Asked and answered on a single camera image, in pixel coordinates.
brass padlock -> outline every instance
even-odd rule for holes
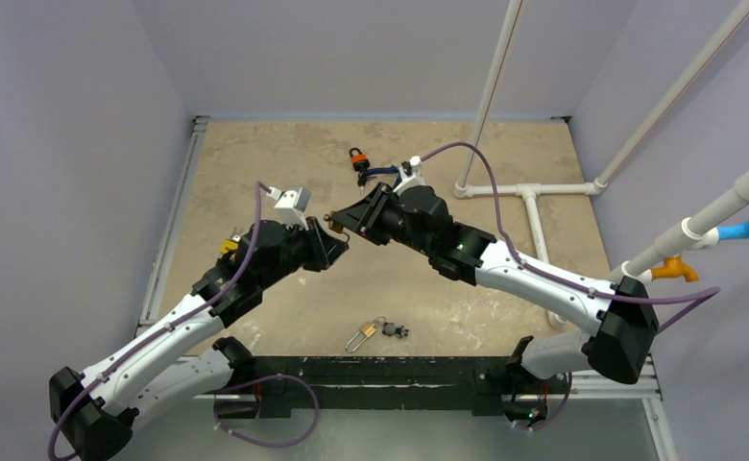
[[[352,338],[347,342],[347,345],[344,347],[346,352],[353,353],[357,351],[360,346],[366,342],[367,339],[371,338],[375,333],[377,332],[377,324],[375,322],[365,322],[363,325],[360,326],[358,331],[352,336]],[[350,344],[357,339],[358,336],[363,335],[363,339],[360,340],[350,351]]]

bunch of keys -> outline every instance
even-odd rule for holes
[[[357,332],[352,336],[352,338],[347,341],[347,345],[344,346],[344,350],[348,353],[353,353],[360,348],[363,343],[366,342],[367,339],[371,338],[375,335],[377,332],[377,329],[383,326],[383,323],[386,321],[385,317],[377,317],[376,319],[372,320],[371,322],[364,322],[363,325],[360,326],[360,328],[357,329]],[[351,343],[354,342],[355,339],[357,339],[358,336],[363,336],[363,339],[358,341],[354,347],[351,347]]]

wall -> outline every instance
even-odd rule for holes
[[[0,1],[0,459],[133,334],[189,130],[128,1]]]
[[[736,1],[641,1],[570,123],[587,178],[599,173]],[[594,210],[611,263],[645,249],[749,168],[749,21],[717,55]],[[749,215],[749,209],[729,222]],[[723,291],[658,338],[665,410],[684,460],[749,459],[749,242],[684,259]],[[674,308],[661,308],[666,318]]]
[[[192,113],[472,118],[507,0],[133,0]],[[572,114],[636,0],[523,4],[493,114]]]

beige work surface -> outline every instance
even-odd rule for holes
[[[470,124],[463,123],[209,123],[160,313],[170,311],[213,265],[234,227],[247,231],[256,180],[278,188],[307,187],[312,192],[307,212],[321,218],[360,199],[349,148],[362,149],[372,167],[388,166],[466,139],[469,132]],[[583,180],[562,123],[489,124],[480,147],[499,183]],[[490,198],[452,195],[466,152],[454,148],[429,160],[423,165],[426,182],[447,201],[455,220],[498,235]],[[488,184],[478,158],[469,183]],[[514,243],[533,255],[521,199],[502,198],[501,207]],[[542,197],[539,211],[553,264],[596,278],[608,272],[587,197]],[[262,216],[276,218],[270,199],[263,202]],[[400,244],[377,247],[353,236],[350,249],[328,271],[299,271],[279,282],[264,292],[262,305],[220,336],[235,336],[255,354],[345,354],[344,344],[361,323],[378,316],[406,325],[408,338],[378,333],[357,354],[505,355],[522,336],[559,332],[540,307],[444,279],[425,257]]]

orange faucet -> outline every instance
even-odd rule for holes
[[[697,273],[683,262],[679,256],[667,257],[663,260],[663,267],[652,268],[652,279],[676,279],[682,276],[686,281],[698,281]]]

